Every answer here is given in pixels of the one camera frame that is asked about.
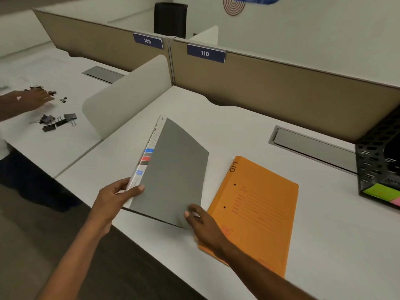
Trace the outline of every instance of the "hand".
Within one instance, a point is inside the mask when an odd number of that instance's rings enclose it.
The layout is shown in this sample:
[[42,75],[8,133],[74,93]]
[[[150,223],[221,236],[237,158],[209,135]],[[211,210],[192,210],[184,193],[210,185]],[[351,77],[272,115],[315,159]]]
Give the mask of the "hand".
[[88,222],[94,222],[102,230],[103,235],[110,231],[111,223],[121,210],[123,205],[132,197],[140,195],[144,186],[139,185],[123,193],[130,178],[118,180],[106,187],[103,187],[97,195],[92,210],[89,213]]
[[186,221],[193,228],[198,241],[208,247],[212,252],[223,258],[223,248],[230,244],[230,241],[225,237],[217,222],[205,210],[196,204],[189,205],[189,211],[185,212]]
[[54,100],[47,91],[41,88],[34,88],[26,91],[14,90],[5,94],[2,98],[15,104],[21,114],[27,111],[36,110],[48,101]]

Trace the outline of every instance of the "white desk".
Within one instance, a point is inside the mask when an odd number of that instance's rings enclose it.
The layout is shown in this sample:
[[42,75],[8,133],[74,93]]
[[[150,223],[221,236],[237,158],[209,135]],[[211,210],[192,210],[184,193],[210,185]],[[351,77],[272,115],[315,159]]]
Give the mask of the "white desk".
[[[92,60],[69,57],[58,49],[45,50],[8,65],[17,76],[11,90],[42,85],[46,90],[57,91],[54,101],[0,125],[3,138],[52,177],[58,176],[101,141],[82,113],[83,101],[109,85],[82,74],[93,66],[127,74]],[[60,101],[64,97],[67,97],[66,103]],[[70,113],[78,117],[75,127],[68,123],[44,132],[43,125],[29,124],[43,114],[64,118],[64,114]]]
[[[207,209],[236,155],[299,184],[286,278],[320,299],[398,299],[400,215],[357,195],[357,178],[269,145],[276,125],[353,149],[353,145],[238,107],[211,104],[173,86],[57,181],[92,206],[99,189],[130,176],[159,115],[209,152]],[[197,249],[192,235],[121,211],[114,225],[209,300],[253,299],[230,268]]]

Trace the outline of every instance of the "sign 110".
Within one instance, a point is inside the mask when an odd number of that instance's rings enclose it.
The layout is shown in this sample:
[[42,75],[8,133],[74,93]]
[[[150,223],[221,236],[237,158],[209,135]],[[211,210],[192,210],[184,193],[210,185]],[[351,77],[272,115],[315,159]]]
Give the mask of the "sign 110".
[[142,34],[136,34],[136,33],[133,33],[133,38],[135,39],[136,43],[159,48],[161,50],[164,49],[164,45],[162,43],[163,40],[160,38],[149,37],[148,35],[142,35]]
[[187,44],[188,55],[208,59],[220,63],[225,63],[225,54],[223,50],[214,50],[203,46]]

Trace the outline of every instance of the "concentric circle decoration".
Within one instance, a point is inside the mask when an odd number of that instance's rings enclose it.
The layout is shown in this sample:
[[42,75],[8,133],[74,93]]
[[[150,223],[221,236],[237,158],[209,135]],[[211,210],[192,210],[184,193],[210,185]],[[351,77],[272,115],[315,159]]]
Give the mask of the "concentric circle decoration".
[[246,2],[235,0],[224,0],[224,8],[228,15],[238,15],[244,9]]

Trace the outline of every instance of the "white shirt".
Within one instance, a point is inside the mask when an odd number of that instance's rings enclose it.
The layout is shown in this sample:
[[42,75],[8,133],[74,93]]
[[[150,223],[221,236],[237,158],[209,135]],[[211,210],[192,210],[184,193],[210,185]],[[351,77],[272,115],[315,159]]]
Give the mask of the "white shirt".
[[1,136],[1,131],[0,131],[0,160],[4,159],[6,156],[8,156],[10,152],[7,149],[7,144],[6,141],[3,140]]

